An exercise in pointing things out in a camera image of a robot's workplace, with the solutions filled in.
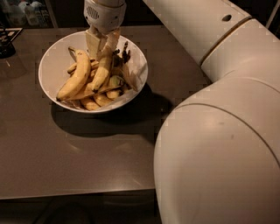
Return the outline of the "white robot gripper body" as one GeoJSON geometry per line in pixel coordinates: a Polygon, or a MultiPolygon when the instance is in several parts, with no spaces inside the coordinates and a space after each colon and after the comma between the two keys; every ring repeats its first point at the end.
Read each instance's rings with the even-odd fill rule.
{"type": "Polygon", "coordinates": [[[118,29],[125,11],[125,0],[84,0],[84,18],[91,33],[106,35],[118,29]]]}

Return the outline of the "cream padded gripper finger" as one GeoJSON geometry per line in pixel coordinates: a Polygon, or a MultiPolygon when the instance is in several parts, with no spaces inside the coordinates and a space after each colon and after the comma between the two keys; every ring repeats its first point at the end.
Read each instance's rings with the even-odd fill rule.
{"type": "Polygon", "coordinates": [[[89,56],[95,60],[99,60],[104,54],[108,37],[99,33],[97,30],[92,31],[91,29],[87,29],[85,35],[89,56]]]}
{"type": "Polygon", "coordinates": [[[107,46],[114,51],[117,47],[119,37],[121,35],[120,29],[113,30],[109,35],[107,39],[107,46]]]}

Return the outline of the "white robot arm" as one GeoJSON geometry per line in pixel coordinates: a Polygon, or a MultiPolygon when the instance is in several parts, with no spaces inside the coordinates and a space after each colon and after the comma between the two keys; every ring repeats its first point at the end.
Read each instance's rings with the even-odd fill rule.
{"type": "Polygon", "coordinates": [[[280,40],[231,0],[143,0],[211,83],[154,151],[162,224],[280,224],[280,40]]]}

